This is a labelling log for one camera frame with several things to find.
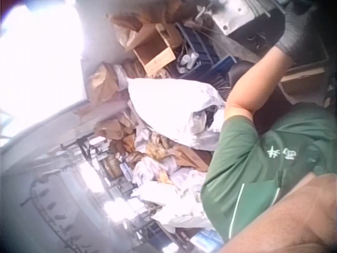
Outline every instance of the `forearm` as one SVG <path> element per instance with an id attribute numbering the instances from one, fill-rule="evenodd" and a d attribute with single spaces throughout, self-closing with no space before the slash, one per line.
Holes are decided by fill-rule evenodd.
<path id="1" fill-rule="evenodd" d="M 291 65 L 291 58 L 273 47 L 238 80 L 226 108 L 244 109 L 254 114 L 264 105 Z"/>

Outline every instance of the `green t-shirt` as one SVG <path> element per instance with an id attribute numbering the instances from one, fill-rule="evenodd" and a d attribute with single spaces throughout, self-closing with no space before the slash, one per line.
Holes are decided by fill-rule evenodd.
<path id="1" fill-rule="evenodd" d="M 273 205 L 308 172 L 336 173 L 335 119 L 300 103 L 259 136 L 244 116 L 223 124 L 202 189 L 204 210 L 228 241 Z"/>

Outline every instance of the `cardboard box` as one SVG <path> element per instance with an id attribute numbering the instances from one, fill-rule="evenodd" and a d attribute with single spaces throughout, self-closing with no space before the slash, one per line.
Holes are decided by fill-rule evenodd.
<path id="1" fill-rule="evenodd" d="M 174 24 L 143 25 L 126 50 L 133 50 L 143 65 L 147 76 L 175 60 L 173 49 L 183 43 Z"/>
<path id="2" fill-rule="evenodd" d="M 289 95 L 303 94 L 317 89 L 326 83 L 323 67 L 286 75 L 281 80 L 284 91 Z"/>
<path id="3" fill-rule="evenodd" d="M 212 156 L 209 152 L 204 150 L 196 150 L 187 146 L 178 145 L 174 149 L 179 152 L 179 156 L 176 156 L 176 162 L 180 166 L 191 166 L 198 171 L 207 172 L 212 160 Z"/>

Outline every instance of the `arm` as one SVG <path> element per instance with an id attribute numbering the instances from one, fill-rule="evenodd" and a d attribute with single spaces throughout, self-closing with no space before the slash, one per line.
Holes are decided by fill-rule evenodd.
<path id="1" fill-rule="evenodd" d="M 288 5 L 283 36 L 276 46 L 236 83 L 226 104 L 225 120 L 235 115 L 243 115 L 252 120 L 253 114 L 268 100 L 292 65 L 292 59 L 301 54 L 311 14 L 315 10 L 311 8 L 298 14 L 301 8 L 307 6 L 294 6 L 292 2 Z"/>
<path id="2" fill-rule="evenodd" d="M 254 112 L 264 105 L 291 65 L 291 58 L 273 47 L 238 80 L 228 98 L 225 119 L 243 115 L 253 120 Z"/>

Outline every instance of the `hand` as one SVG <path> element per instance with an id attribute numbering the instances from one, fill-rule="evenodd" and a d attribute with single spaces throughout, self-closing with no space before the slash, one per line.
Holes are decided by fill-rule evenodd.
<path id="1" fill-rule="evenodd" d="M 285 9 L 285 30 L 283 36 L 276 43 L 281 51 L 293 60 L 301 54 L 301 49 L 309 33 L 309 23 L 312 13 L 316 10 L 314 6 L 300 6 L 291 2 Z"/>

